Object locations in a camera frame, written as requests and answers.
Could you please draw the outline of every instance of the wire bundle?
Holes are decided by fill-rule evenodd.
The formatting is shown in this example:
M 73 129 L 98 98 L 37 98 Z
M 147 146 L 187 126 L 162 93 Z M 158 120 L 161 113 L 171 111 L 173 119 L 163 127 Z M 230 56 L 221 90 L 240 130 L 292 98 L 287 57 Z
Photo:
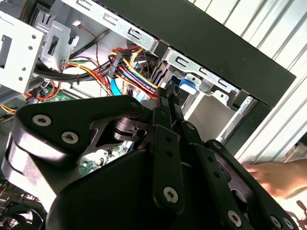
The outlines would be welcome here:
M 152 84 L 150 81 L 148 81 L 143 75 L 141 75 L 138 71 L 135 70 L 135 68 L 132 67 L 132 64 L 135 61 L 135 58 L 137 55 L 142 52 L 142 48 L 139 46 L 134 46 L 129 49 L 123 49 L 123 48 L 116 48 L 113 50 L 111 53 L 111 56 L 109 56 L 110 62 L 113 62 L 114 56 L 117 55 L 118 51 L 130 51 L 131 52 L 131 58 L 130 58 L 130 63 L 123 58 L 122 60 L 126 64 L 124 65 L 119 65 L 117 73 L 115 74 L 116 77 L 120 78 L 123 80 L 123 87 L 122 87 L 122 92 L 123 94 L 127 94 L 127 85 L 132 85 L 136 89 L 144 92 L 147 97 L 149 98 L 157 98 L 156 95 L 156 89 L 158 88 L 156 85 Z
M 8 114 L 15 114 L 16 113 L 16 109 L 11 109 L 10 107 L 6 106 L 5 104 L 1 104 L 0 107 L 7 112 Z
M 33 96 L 33 95 L 31 95 L 29 92 L 25 92 L 24 94 L 23 94 L 23 96 L 25 97 L 25 98 L 27 98 L 27 99 L 29 99 L 29 98 L 31 98 L 31 97 L 34 97 L 34 98 L 36 98 L 36 99 L 38 99 L 38 100 L 49 100 L 49 99 L 52 99 L 52 98 L 54 98 L 55 96 L 57 96 L 57 94 L 59 93 L 59 91 L 60 91 L 60 89 L 61 89 L 61 82 L 59 81 L 59 85 L 58 85 L 58 88 L 57 88 L 57 90 L 56 90 L 56 92 L 54 92 L 55 91 L 55 84 L 54 84 L 54 81 L 51 81 L 51 84 L 52 84 L 52 90 L 51 90 L 51 92 L 49 93 L 49 94 L 47 94 L 46 96 L 44 96 L 44 97 L 35 97 L 35 96 Z
M 114 96 L 112 91 L 111 91 L 110 83 L 103 76 L 101 76 L 99 73 L 97 73 L 96 71 L 91 70 L 91 69 L 89 69 L 85 66 L 80 66 L 80 65 L 72 64 L 72 63 L 69 63 L 67 65 L 67 67 L 75 67 L 75 68 L 83 69 L 88 74 L 90 74 L 98 82 L 98 84 L 101 85 L 101 87 L 107 92 L 107 94 L 109 96 Z

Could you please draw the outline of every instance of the black wire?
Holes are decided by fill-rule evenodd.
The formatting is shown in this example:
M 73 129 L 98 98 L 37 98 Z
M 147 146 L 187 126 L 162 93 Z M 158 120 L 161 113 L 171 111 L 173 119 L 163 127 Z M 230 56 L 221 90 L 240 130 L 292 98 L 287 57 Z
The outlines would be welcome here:
M 99 42 L 101 39 L 103 39 L 105 36 L 107 36 L 109 33 L 111 32 L 110 29 L 107 29 L 105 31 L 103 31 L 100 35 L 98 35 L 97 38 L 95 38 L 93 41 L 91 41 L 90 43 L 88 43 L 87 45 L 85 45 L 84 47 L 82 47 L 81 49 L 79 49 L 78 51 L 74 52 L 73 54 L 71 54 L 70 59 L 75 58 L 76 56 L 78 56 L 79 54 L 83 53 L 85 50 L 89 49 L 90 47 L 92 47 L 93 45 L 95 45 L 97 42 Z
M 157 57 L 152 56 L 152 55 L 144 55 L 144 56 L 137 56 L 135 58 L 135 61 L 155 61 Z M 104 64 L 100 66 L 101 72 L 102 72 L 102 77 L 105 77 L 107 73 L 110 70 L 110 62 L 107 61 Z M 88 74 L 64 74 L 64 73 L 59 73 L 54 70 L 48 69 L 47 66 L 43 64 L 43 62 L 39 59 L 36 64 L 36 69 L 34 69 L 34 73 L 39 75 L 42 78 L 47 78 L 50 80 L 54 81 L 62 81 L 62 82 L 68 82 L 68 83 L 74 83 L 77 81 L 92 81 L 93 77 Z

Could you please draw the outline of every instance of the finger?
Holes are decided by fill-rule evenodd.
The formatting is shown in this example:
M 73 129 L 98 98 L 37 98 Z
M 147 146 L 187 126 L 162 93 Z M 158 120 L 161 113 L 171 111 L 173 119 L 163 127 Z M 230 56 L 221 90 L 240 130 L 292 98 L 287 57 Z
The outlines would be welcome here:
M 253 177 L 254 177 L 254 179 L 256 180 L 256 181 L 260 181 L 260 180 L 262 180 L 263 179 L 263 173 L 261 173 L 261 172 L 251 172 L 250 173 Z
M 255 165 L 246 165 L 244 167 L 249 173 L 255 173 L 258 171 L 258 168 Z

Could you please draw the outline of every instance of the silver screw head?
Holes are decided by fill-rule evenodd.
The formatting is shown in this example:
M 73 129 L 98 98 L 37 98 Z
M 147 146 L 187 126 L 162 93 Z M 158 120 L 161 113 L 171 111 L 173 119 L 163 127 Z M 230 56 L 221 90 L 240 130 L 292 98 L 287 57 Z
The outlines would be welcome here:
M 79 137 L 73 132 L 65 132 L 62 134 L 62 140 L 68 144 L 75 144 L 78 142 Z
M 235 211 L 229 210 L 228 211 L 228 218 L 230 219 L 231 222 L 234 223 L 234 225 L 236 225 L 237 227 L 241 227 L 242 221 L 241 221 L 239 215 Z
M 172 187 L 165 187 L 163 190 L 164 197 L 170 203 L 177 203 L 178 202 L 178 194 Z
M 35 115 L 35 116 L 32 118 L 32 121 L 33 121 L 36 125 L 38 125 L 38 126 L 46 127 L 46 126 L 51 125 L 51 119 L 50 119 L 50 117 L 48 117 L 48 116 L 46 116 L 46 115 L 42 115 L 42 114 Z
M 189 127 L 190 129 L 195 129 L 194 125 L 192 125 L 191 123 L 188 123 L 188 127 Z
M 271 216 L 272 222 L 276 225 L 278 228 L 282 228 L 282 224 L 279 222 L 279 220 L 275 216 Z
M 288 227 L 289 227 L 290 229 L 294 229 L 293 224 L 291 223 L 291 221 L 290 221 L 288 218 L 284 217 L 283 220 L 284 220 L 284 222 L 286 223 L 286 225 L 288 225 Z

